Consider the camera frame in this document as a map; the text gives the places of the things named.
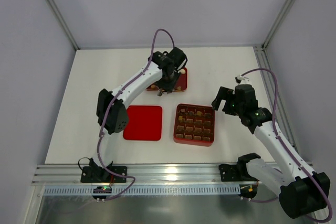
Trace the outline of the metal tweezers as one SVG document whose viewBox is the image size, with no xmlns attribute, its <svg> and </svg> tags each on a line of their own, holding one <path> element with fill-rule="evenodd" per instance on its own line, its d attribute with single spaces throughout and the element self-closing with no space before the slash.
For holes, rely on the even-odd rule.
<svg viewBox="0 0 336 224">
<path fill-rule="evenodd" d="M 163 94 L 163 91 L 160 89 L 157 94 L 160 97 Z"/>
</svg>

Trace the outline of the red box lid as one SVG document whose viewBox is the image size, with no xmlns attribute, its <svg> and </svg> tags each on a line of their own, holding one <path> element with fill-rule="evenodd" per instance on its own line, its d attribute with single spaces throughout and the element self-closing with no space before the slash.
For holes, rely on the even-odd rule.
<svg viewBox="0 0 336 224">
<path fill-rule="evenodd" d="M 163 109 L 157 105 L 131 105 L 129 123 L 123 131 L 128 141 L 159 141 L 162 136 Z"/>
</svg>

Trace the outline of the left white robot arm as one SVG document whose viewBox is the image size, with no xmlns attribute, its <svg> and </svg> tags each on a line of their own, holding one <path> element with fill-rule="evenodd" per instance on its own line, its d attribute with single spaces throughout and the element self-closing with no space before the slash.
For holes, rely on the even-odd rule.
<svg viewBox="0 0 336 224">
<path fill-rule="evenodd" d="M 102 89 L 99 92 L 96 110 L 100 125 L 99 140 L 96 154 L 89 161 L 93 180 L 106 183 L 112 175 L 112 170 L 101 164 L 100 145 L 104 135 L 120 133 L 126 128 L 129 123 L 127 108 L 151 84 L 162 92 L 171 93 L 186 63 L 186 54 L 177 47 L 170 52 L 151 52 L 147 63 L 127 82 L 111 91 Z"/>
</svg>

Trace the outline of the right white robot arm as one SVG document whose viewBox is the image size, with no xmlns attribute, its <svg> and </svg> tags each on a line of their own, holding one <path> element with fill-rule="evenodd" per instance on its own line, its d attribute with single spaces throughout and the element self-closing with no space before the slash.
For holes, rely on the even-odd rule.
<svg viewBox="0 0 336 224">
<path fill-rule="evenodd" d="M 212 102 L 213 110 L 217 111 L 222 101 L 225 102 L 222 111 L 238 116 L 279 167 L 274 169 L 260 155 L 250 153 L 239 157 L 235 165 L 225 165 L 224 175 L 228 176 L 232 169 L 234 178 L 262 182 L 278 197 L 282 209 L 292 219 L 327 208 L 329 215 L 323 222 L 328 222 L 332 218 L 329 177 L 324 172 L 317 173 L 299 156 L 277 129 L 271 112 L 259 107 L 254 88 L 249 84 L 239 84 L 234 89 L 220 87 Z"/>
</svg>

